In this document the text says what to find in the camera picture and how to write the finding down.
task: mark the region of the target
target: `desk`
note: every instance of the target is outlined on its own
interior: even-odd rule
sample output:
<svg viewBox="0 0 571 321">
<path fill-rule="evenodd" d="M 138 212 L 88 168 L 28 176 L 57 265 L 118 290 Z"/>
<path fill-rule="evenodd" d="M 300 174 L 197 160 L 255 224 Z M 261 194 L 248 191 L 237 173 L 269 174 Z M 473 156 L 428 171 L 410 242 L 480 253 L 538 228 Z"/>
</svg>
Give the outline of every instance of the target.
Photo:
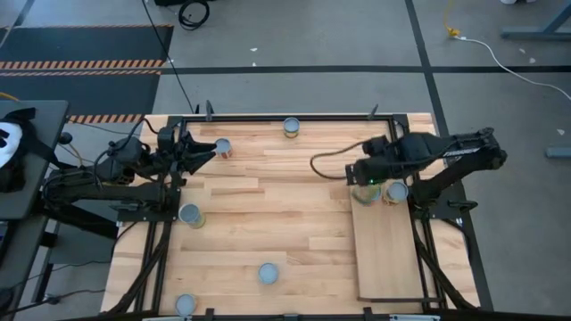
<svg viewBox="0 0 571 321">
<path fill-rule="evenodd" d="M 403 116 L 410 131 L 434 133 L 430 114 L 400 115 L 401 121 Z M 173 315 L 175 300 L 184 292 L 196 296 L 196 315 L 204 315 L 207 308 L 214 308 L 216 315 L 362 314 L 365 307 L 373 313 L 421 312 L 417 302 L 357 300 L 349 188 L 344 181 L 318 177 L 309 166 L 313 154 L 388 135 L 392 124 L 367 121 L 363 114 L 302 117 L 300 134 L 294 139 L 284 137 L 281 121 L 272 121 L 278 116 L 215 115 L 209 123 L 201 122 L 203 117 L 190 118 L 193 122 L 187 128 L 196 141 L 228 138 L 233 156 L 229 160 L 216 157 L 193 176 L 185 176 L 188 183 L 182 189 L 181 203 L 197 204 L 206 224 L 196 230 L 179 221 L 172 225 L 161 315 Z M 155 129 L 168 121 L 168 116 L 147 118 Z M 156 146 L 156 137 L 147 127 L 141 140 Z M 344 165 L 359 157 L 363 153 L 356 148 L 319 160 L 316 166 L 326 173 L 343 174 Z M 436 162 L 421 176 L 430 177 L 442 166 Z M 439 221 L 431 225 L 442 270 L 477 305 L 461 233 Z M 114 306 L 137 276 L 147 230 L 148 224 L 139 223 L 116 245 L 102 310 Z M 280 270 L 273 285 L 258 281 L 258 267 L 265 262 L 277 264 Z M 426 267 L 424 271 L 429 296 L 434 297 L 432 277 Z M 410 273 L 418 278 L 418 269 Z M 151 275 L 144 309 L 151 307 L 154 280 Z"/>
<path fill-rule="evenodd" d="M 36 107 L 36 118 L 31 122 L 36 127 L 37 138 L 48 146 L 55 148 L 57 139 L 62 132 L 65 115 L 68 110 L 67 102 L 0 102 L 2 117 L 9 111 L 22 108 Z M 0 287 L 10 287 L 29 277 L 29 271 L 36 257 L 37 248 L 46 229 L 47 217 L 31 215 L 32 204 L 36 201 L 37 191 L 47 170 L 47 161 L 28 153 L 26 161 L 26 185 L 15 193 L 0 194 L 0 210 L 11 210 L 14 218 L 24 218 L 16 222 L 15 232 L 8 244 L 2 266 L 0 267 Z M 14 289 L 14 297 L 9 309 L 18 307 L 24 286 Z"/>
</svg>

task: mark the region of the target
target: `black desk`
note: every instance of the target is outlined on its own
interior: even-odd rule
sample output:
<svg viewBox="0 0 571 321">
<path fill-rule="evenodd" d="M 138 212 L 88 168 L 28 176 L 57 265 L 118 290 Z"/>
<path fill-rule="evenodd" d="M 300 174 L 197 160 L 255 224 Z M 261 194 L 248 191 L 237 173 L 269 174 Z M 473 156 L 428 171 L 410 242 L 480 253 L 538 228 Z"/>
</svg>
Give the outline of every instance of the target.
<svg viewBox="0 0 571 321">
<path fill-rule="evenodd" d="M 37 130 L 37 138 L 55 148 L 60 136 L 65 115 L 68 111 L 68 103 L 64 101 L 31 101 L 23 103 L 0 102 L 0 116 L 22 108 L 35 107 L 36 118 L 32 123 Z M 17 193 L 0 194 L 0 209 L 3 212 L 10 211 L 13 218 L 25 218 L 15 223 L 15 230 L 8 250 L 0 266 L 0 288 L 11 287 L 29 277 L 37 248 L 42 240 L 48 218 L 40 213 L 32 213 L 31 207 L 37 198 L 37 191 L 41 186 L 47 170 L 47 161 L 28 154 L 26 156 L 26 186 Z M 14 289 L 14 297 L 9 309 L 16 309 L 20 302 L 24 285 Z M 12 320 L 14 315 L 2 318 Z"/>
</svg>

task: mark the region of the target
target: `can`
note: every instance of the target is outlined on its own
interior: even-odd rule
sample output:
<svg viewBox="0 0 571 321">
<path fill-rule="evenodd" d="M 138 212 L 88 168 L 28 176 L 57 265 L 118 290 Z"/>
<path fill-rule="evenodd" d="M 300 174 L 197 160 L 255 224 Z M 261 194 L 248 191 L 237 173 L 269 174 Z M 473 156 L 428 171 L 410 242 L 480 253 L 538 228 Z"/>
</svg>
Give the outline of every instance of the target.
<svg viewBox="0 0 571 321">
<path fill-rule="evenodd" d="M 394 181 L 385 188 L 383 202 L 387 205 L 396 205 L 407 200 L 409 187 L 401 181 Z"/>
<path fill-rule="evenodd" d="M 228 159 L 232 156 L 232 146 L 230 141 L 226 138 L 220 138 L 216 141 L 216 154 L 223 159 Z"/>
<path fill-rule="evenodd" d="M 368 186 L 355 186 L 351 191 L 351 196 L 355 201 L 362 205 L 369 206 L 374 201 L 381 198 L 381 186 L 380 185 L 368 185 Z"/>
<path fill-rule="evenodd" d="M 273 263 L 264 263 L 258 270 L 258 277 L 263 284 L 273 284 L 277 281 L 277 266 Z"/>
<path fill-rule="evenodd" d="M 194 204 L 185 204 L 178 209 L 178 218 L 192 228 L 201 228 L 206 221 L 204 215 Z"/>
<path fill-rule="evenodd" d="M 196 297 L 192 294 L 182 294 L 175 302 L 175 310 L 179 317 L 188 317 L 196 309 Z"/>
<path fill-rule="evenodd" d="M 300 133 L 300 121 L 297 118 L 289 117 L 284 120 L 284 135 L 294 138 Z"/>
</svg>

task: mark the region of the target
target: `can lid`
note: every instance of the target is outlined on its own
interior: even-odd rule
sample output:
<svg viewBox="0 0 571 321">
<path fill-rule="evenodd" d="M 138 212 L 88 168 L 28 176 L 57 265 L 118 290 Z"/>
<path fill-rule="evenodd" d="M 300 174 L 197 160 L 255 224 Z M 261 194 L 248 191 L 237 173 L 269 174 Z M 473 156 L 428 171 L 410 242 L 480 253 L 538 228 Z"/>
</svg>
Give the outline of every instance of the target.
<svg viewBox="0 0 571 321">
<path fill-rule="evenodd" d="M 216 141 L 216 152 L 228 152 L 230 150 L 230 141 L 226 138 L 220 138 Z"/>
<path fill-rule="evenodd" d="M 200 210 L 194 204 L 185 204 L 178 210 L 178 218 L 186 223 L 196 223 L 200 221 Z"/>
<path fill-rule="evenodd" d="M 179 317 L 188 317 L 196 309 L 196 301 L 194 301 L 194 296 L 190 294 L 182 294 L 177 298 L 175 303 L 175 310 Z"/>
<path fill-rule="evenodd" d="M 286 118 L 284 120 L 284 130 L 289 133 L 300 130 L 300 121 L 294 117 Z"/>
<path fill-rule="evenodd" d="M 273 284 L 277 281 L 277 266 L 272 263 L 264 263 L 261 265 L 258 275 L 263 284 Z"/>
<path fill-rule="evenodd" d="M 400 181 L 393 182 L 386 192 L 395 201 L 404 201 L 409 196 L 409 188 Z"/>
</svg>

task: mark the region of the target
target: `yellow cable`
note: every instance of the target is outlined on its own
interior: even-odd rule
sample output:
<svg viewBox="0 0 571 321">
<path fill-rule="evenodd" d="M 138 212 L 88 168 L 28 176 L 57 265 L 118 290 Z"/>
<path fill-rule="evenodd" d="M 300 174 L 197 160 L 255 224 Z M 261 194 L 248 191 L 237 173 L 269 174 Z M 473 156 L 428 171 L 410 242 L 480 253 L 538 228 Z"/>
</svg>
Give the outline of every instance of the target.
<svg viewBox="0 0 571 321">
<path fill-rule="evenodd" d="M 19 102 L 20 100 L 12 95 L 8 95 L 7 93 L 0 92 L 0 97 L 4 97 L 6 99 L 13 100 L 15 102 Z"/>
<path fill-rule="evenodd" d="M 76 156 L 78 156 L 79 166 L 83 166 L 83 159 L 81 158 L 81 154 L 79 154 L 79 151 L 75 149 L 75 147 L 73 147 L 71 143 L 69 143 L 68 145 L 70 146 L 71 150 L 75 152 Z"/>
<path fill-rule="evenodd" d="M 460 30 L 448 26 L 448 13 L 451 11 L 452 6 L 454 6 L 454 0 L 448 0 L 448 4 L 444 10 L 443 24 L 446 30 L 448 30 L 448 37 L 457 37 L 460 34 Z"/>
</svg>

